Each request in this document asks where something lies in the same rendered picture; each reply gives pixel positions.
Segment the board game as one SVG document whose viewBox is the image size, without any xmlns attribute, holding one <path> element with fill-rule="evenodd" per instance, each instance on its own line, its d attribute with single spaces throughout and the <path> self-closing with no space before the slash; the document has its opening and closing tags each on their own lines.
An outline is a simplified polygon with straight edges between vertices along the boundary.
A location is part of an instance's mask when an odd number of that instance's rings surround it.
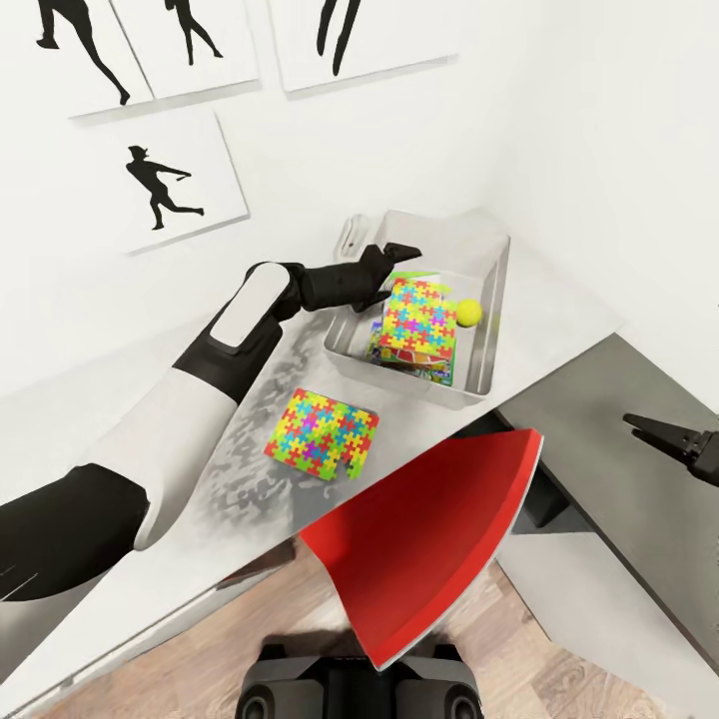
<svg viewBox="0 0 719 719">
<path fill-rule="evenodd" d="M 383 323 L 373 321 L 371 331 L 367 341 L 367 346 L 363 356 L 364 361 L 368 361 L 374 364 L 380 364 L 380 353 L 382 346 L 379 345 L 381 338 L 381 332 Z M 442 370 L 430 370 L 430 369 L 413 369 L 413 368 L 395 368 L 394 370 L 418 376 L 424 379 L 428 379 L 442 385 L 452 386 L 454 358 L 455 358 L 455 342 L 456 337 L 453 337 L 453 349 L 451 350 L 451 359 L 444 359 L 446 364 Z"/>
<path fill-rule="evenodd" d="M 393 270 L 393 272 L 388 275 L 386 281 L 384 281 L 381 289 L 383 291 L 392 291 L 392 287 L 394 287 L 394 279 L 396 279 L 396 277 L 401 277 L 403 279 L 415 279 L 417 281 L 427 281 L 429 283 L 437 284 L 441 282 L 439 272 Z M 385 321 L 386 318 L 389 300 L 390 298 L 387 298 L 383 301 L 383 321 Z M 438 357 L 427 357 L 426 355 L 419 355 L 418 353 L 382 347 L 380 353 L 380 364 L 388 368 L 442 370 L 446 362 L 444 359 L 439 359 Z"/>
</svg>

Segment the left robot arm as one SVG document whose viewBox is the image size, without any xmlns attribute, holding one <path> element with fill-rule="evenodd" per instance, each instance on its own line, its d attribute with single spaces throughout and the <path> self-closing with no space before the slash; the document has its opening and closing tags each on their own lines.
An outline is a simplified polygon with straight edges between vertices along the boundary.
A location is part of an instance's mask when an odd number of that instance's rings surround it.
<svg viewBox="0 0 719 719">
<path fill-rule="evenodd" d="M 391 297 L 384 281 L 419 248 L 366 245 L 348 217 L 333 264 L 254 266 L 147 395 L 60 479 L 0 506 L 0 685 L 129 552 L 183 513 L 239 404 L 283 337 L 282 321 Z"/>
</svg>

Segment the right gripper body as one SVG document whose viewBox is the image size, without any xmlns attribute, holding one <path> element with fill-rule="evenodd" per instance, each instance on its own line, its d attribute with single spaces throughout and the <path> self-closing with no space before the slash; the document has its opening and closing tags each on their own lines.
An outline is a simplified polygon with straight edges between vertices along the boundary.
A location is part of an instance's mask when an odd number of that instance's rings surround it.
<svg viewBox="0 0 719 719">
<path fill-rule="evenodd" d="M 711 431 L 711 437 L 699 449 L 699 457 L 689 473 L 719 488 L 719 431 Z"/>
</svg>

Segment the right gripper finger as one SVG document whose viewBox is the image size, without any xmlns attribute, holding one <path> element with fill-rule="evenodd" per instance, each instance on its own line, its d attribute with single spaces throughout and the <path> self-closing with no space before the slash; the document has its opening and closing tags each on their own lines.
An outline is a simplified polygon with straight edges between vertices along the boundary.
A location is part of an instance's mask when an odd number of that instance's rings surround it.
<svg viewBox="0 0 719 719">
<path fill-rule="evenodd" d="M 669 445 L 673 445 L 673 447 L 681 449 L 685 455 L 687 455 L 687 453 L 691 453 L 691 451 L 697 451 L 697 457 L 699 457 L 699 449 L 701 449 L 701 447 L 705 445 L 705 441 L 711 437 L 711 430 L 698 432 L 634 413 L 624 414 L 623 419 L 626 420 L 628 424 L 632 424 L 634 426 L 632 431 L 637 429 L 637 431 L 653 433 L 653 435 L 655 435 L 655 437 L 659 437 L 661 441 L 667 441 Z M 693 463 L 695 463 L 697 457 L 693 455 Z M 688 472 L 692 471 L 693 463 L 691 465 L 691 469 L 687 469 Z"/>
<path fill-rule="evenodd" d="M 645 431 L 637 431 L 637 429 L 635 429 L 635 431 L 632 431 L 632 434 L 640 440 L 656 447 L 658 450 L 672 456 L 672 458 L 686 465 L 687 469 L 691 469 L 693 455 L 697 457 L 697 451 L 691 451 L 691 453 L 687 453 L 687 455 L 685 455 L 681 449 L 677 449 L 677 447 L 669 445 L 667 441 L 661 441 L 661 439 L 659 439 L 659 437 L 655 437 L 653 433 L 646 433 Z"/>
</svg>

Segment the jigsaw puzzle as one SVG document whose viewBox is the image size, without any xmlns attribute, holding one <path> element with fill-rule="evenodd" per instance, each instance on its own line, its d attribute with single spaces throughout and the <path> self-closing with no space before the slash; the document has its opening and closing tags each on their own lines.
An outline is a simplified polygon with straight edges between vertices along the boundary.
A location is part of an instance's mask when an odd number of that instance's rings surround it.
<svg viewBox="0 0 719 719">
<path fill-rule="evenodd" d="M 263 453 L 326 480 L 337 477 L 335 460 L 343 457 L 354 480 L 378 423 L 373 414 L 297 388 Z"/>
<path fill-rule="evenodd" d="M 379 345 L 450 360 L 457 304 L 441 304 L 440 295 L 451 292 L 448 285 L 396 277 Z"/>
</svg>

